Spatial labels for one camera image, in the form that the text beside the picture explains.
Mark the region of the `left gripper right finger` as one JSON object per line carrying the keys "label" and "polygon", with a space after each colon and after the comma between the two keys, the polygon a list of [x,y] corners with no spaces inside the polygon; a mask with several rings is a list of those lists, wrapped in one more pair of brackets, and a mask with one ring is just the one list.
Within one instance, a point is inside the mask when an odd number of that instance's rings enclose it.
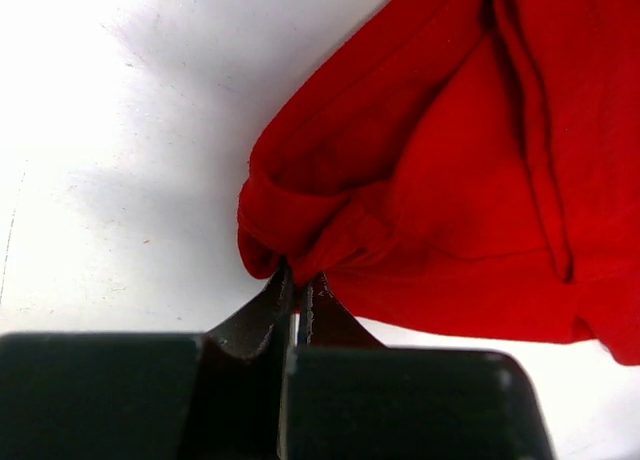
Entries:
{"label": "left gripper right finger", "polygon": [[298,350],[386,349],[338,300],[325,274],[317,275],[304,287],[299,307]]}

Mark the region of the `red t-shirt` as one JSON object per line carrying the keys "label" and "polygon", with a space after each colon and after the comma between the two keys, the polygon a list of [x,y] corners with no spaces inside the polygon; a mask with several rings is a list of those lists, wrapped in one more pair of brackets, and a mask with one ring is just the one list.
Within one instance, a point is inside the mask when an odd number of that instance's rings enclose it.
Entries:
{"label": "red t-shirt", "polygon": [[390,0],[257,140],[249,273],[639,361],[639,0]]}

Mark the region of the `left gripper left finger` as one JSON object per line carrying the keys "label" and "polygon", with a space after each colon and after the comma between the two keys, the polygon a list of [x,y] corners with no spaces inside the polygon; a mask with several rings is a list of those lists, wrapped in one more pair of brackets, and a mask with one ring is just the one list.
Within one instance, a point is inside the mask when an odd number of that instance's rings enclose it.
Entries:
{"label": "left gripper left finger", "polygon": [[203,337],[203,359],[252,363],[263,355],[293,310],[294,285],[289,265],[281,262],[264,288]]}

